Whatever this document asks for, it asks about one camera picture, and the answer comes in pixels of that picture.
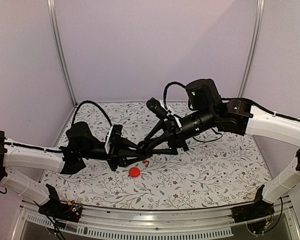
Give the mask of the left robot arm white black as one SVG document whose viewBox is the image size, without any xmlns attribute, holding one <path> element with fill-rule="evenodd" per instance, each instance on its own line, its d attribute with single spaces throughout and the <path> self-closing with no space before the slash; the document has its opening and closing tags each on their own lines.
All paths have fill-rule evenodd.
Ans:
<svg viewBox="0 0 300 240">
<path fill-rule="evenodd" d="M 122 128 L 119 124 L 111 126 L 106 140 L 101 142 L 93 136 L 88 124 L 80 121 L 66 131 L 67 146 L 52 148 L 14 141 L 0 130 L 0 187 L 33 200 L 53 217 L 60 217 L 65 210 L 56 190 L 30 179 L 15 168 L 74 175 L 86 167 L 84 159 L 106 161 L 112 171 L 145 160 L 146 153 L 122 137 Z"/>
</svg>

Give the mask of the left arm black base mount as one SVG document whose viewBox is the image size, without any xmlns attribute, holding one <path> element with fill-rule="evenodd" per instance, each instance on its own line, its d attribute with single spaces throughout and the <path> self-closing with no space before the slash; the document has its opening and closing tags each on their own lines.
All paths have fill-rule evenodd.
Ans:
<svg viewBox="0 0 300 240">
<path fill-rule="evenodd" d="M 61 202 L 56 189 L 49 185 L 45 185 L 48 189 L 48 202 L 40 205 L 39 213 L 51 218 L 61 219 L 78 223 L 82 215 L 82 204 L 76 203 L 74 200 L 70 202 Z"/>
</svg>

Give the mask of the black earbud charging case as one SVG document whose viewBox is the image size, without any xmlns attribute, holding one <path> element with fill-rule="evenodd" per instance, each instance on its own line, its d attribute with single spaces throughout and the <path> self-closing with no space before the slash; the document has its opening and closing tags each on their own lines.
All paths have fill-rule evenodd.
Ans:
<svg viewBox="0 0 300 240">
<path fill-rule="evenodd" d="M 142 154 L 142 155 L 146 155 L 147 152 L 148 152 L 148 147 L 149 147 L 149 142 L 148 141 L 140 141 L 138 144 L 137 144 L 137 152 L 139 154 Z"/>
</svg>

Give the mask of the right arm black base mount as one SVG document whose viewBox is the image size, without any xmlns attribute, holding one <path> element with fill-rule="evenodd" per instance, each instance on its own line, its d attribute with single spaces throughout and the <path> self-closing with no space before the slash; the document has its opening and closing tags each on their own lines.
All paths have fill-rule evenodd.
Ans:
<svg viewBox="0 0 300 240">
<path fill-rule="evenodd" d="M 242 206 L 235 206 L 231 209 L 232 218 L 235 223 L 245 222 L 270 216 L 275 213 L 274 204 L 264 201 L 262 193 L 265 185 L 260 186 L 255 194 L 252 203 Z"/>
</svg>

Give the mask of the red round charging case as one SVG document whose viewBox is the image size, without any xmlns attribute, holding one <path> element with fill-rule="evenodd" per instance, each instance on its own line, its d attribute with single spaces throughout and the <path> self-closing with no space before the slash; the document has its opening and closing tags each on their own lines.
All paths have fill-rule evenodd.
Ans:
<svg viewBox="0 0 300 240">
<path fill-rule="evenodd" d="M 129 169 L 128 174 L 131 178 L 137 178 L 140 176 L 141 171 L 138 167 L 132 167 Z"/>
</svg>

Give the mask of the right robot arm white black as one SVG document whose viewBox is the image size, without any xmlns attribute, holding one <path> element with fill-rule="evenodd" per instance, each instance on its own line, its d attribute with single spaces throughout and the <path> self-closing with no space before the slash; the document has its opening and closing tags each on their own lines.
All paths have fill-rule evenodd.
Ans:
<svg viewBox="0 0 300 240">
<path fill-rule="evenodd" d="M 177 117 L 166 101 L 154 98 L 147 108 L 159 119 L 150 133 L 138 144 L 146 156 L 175 155 L 188 150 L 187 140 L 217 128 L 223 133 L 255 135 L 298 147 L 291 163 L 273 180 L 257 189 L 248 213 L 259 218 L 289 190 L 300 183 L 300 119 L 268 110 L 247 98 L 223 98 L 212 79 L 197 79 L 183 86 L 191 114 Z"/>
</svg>

